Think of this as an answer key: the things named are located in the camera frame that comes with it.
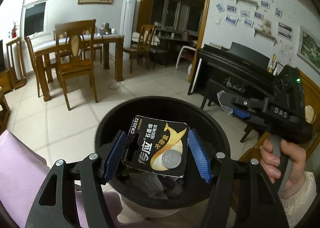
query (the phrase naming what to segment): pink fabric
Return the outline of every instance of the pink fabric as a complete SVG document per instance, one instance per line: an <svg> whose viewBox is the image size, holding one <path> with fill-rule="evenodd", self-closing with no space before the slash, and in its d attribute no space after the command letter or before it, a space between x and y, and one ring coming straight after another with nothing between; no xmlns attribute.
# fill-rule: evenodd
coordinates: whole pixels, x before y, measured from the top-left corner
<svg viewBox="0 0 320 228"><path fill-rule="evenodd" d="M44 158L26 147L9 131L2 133L0 136L0 200L19 227L25 227L33 201L49 170ZM104 196L117 228L160 228L147 220L131 224L120 223L117 219L122 211L119 195L115 192L105 192ZM80 225L87 228L80 191L76 191L76 203Z"/></svg>

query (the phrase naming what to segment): silver screw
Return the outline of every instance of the silver screw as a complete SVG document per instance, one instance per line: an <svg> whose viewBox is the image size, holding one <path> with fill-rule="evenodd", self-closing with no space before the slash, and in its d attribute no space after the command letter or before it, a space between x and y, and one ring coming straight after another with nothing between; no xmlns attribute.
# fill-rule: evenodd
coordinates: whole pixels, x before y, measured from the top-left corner
<svg viewBox="0 0 320 228"><path fill-rule="evenodd" d="M218 153L216 154L216 156L217 156L217 158L219 158L219 159L224 159L224 158L226 157L223 152L218 152Z"/></svg>
<svg viewBox="0 0 320 228"><path fill-rule="evenodd" d="M56 161L56 166L61 166L63 164L63 160L62 159L59 159Z"/></svg>
<svg viewBox="0 0 320 228"><path fill-rule="evenodd" d="M98 157L98 154L92 153L92 154L90 154L89 159L94 160L94 159L96 159L97 157Z"/></svg>
<svg viewBox="0 0 320 228"><path fill-rule="evenodd" d="M251 159L250 162L251 162L251 164L253 164L253 165L258 165L258 164L259 164L258 159Z"/></svg>

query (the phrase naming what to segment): person's sleeve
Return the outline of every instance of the person's sleeve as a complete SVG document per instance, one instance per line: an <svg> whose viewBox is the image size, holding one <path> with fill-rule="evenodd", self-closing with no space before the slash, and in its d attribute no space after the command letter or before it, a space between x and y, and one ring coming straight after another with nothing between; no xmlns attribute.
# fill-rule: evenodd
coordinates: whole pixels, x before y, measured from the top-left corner
<svg viewBox="0 0 320 228"><path fill-rule="evenodd" d="M295 227L302 219L317 195L313 173L305 172L305 175L306 181L298 193L288 199L280 198L290 228Z"/></svg>

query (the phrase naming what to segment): finger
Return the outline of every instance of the finger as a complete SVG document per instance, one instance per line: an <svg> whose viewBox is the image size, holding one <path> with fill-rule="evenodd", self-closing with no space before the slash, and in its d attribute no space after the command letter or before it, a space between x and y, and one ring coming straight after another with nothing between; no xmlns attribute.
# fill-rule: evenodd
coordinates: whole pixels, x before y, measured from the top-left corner
<svg viewBox="0 0 320 228"><path fill-rule="evenodd" d="M271 143L270 140L266 139L263 143L263 146L264 150L266 150L267 152L270 152L272 153L272 150L273 150L273 145Z"/></svg>
<svg viewBox="0 0 320 228"><path fill-rule="evenodd" d="M263 161L267 165L275 166L275 167L278 167L280 165L280 159L276 155L265 151L264 148L261 149L261 155L262 155Z"/></svg>
<svg viewBox="0 0 320 228"><path fill-rule="evenodd" d="M277 169L276 167L267 165L263 159L260 162L261 166L263 167L263 169L265 170L265 172L267 173L269 178L275 178L278 179L281 177L281 172L279 169Z"/></svg>
<svg viewBox="0 0 320 228"><path fill-rule="evenodd" d="M305 165L306 162L306 151L299 147L297 144L281 140L280 143L281 151L289 156L298 165Z"/></svg>

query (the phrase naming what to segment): black trash bin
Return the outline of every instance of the black trash bin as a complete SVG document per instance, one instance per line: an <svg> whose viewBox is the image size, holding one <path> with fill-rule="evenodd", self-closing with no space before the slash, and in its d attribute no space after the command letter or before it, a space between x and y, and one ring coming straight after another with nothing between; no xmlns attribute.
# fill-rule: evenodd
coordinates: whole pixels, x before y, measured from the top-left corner
<svg viewBox="0 0 320 228"><path fill-rule="evenodd" d="M112 142L118 130L124 130L128 134L132 120L137 115L187 123L190 128L197 130L204 142L212 143L217 152L223 152L230 156L227 137L220 125L209 114L190 103L157 96L132 99L111 110L98 127L95 137L95 151L98 151L103 144ZM117 172L121 171L123 167L121 162ZM121 177L114 177L110 180L110 184L129 200L152 209L184 208L209 198L212 185L207 184L200 177L189 148L183 178L184 190L180 197L167 200L150 198L135 186L125 184Z"/></svg>

